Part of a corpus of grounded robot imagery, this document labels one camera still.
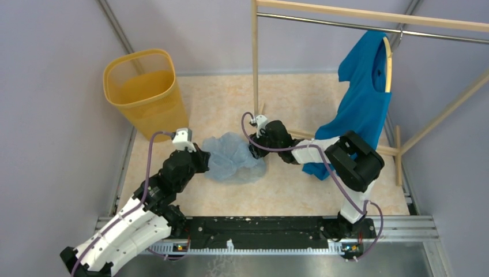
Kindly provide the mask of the light blue plastic trash bag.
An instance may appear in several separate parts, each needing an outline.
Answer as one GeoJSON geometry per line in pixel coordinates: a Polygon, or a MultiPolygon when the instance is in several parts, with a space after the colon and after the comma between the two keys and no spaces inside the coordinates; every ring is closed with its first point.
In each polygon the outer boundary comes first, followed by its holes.
{"type": "Polygon", "coordinates": [[[249,151],[248,141],[234,132],[203,140],[201,149],[210,153],[208,179],[224,184],[257,182],[266,173],[263,158],[256,159],[249,151]]]}

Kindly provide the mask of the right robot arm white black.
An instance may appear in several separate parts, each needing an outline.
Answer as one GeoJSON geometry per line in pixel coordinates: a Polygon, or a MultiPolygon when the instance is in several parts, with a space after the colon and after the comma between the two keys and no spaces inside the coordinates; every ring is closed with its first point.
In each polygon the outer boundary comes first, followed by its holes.
{"type": "Polygon", "coordinates": [[[381,156],[351,130],[339,137],[307,140],[293,138],[281,121],[269,121],[263,115],[253,117],[250,125],[257,130],[248,136],[254,158],[275,152],[288,164],[318,163],[326,167],[345,200],[323,233],[336,241],[358,235],[370,193],[385,165],[381,156]]]}

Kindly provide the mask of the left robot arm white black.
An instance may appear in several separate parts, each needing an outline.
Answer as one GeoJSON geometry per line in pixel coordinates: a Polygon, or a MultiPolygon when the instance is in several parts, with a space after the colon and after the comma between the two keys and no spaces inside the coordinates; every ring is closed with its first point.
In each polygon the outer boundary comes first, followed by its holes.
{"type": "Polygon", "coordinates": [[[79,246],[61,251],[70,275],[114,276],[155,242],[181,237],[186,217],[173,202],[195,174],[209,170],[210,156],[199,147],[175,150],[105,226],[79,246]]]}

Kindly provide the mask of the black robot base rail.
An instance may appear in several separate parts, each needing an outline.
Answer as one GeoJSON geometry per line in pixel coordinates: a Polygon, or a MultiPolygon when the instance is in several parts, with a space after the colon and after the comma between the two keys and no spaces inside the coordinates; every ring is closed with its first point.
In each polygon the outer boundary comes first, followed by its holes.
{"type": "Polygon", "coordinates": [[[372,219],[350,224],[336,216],[194,216],[166,240],[188,242],[191,250],[320,249],[332,242],[374,239],[372,219]]]}

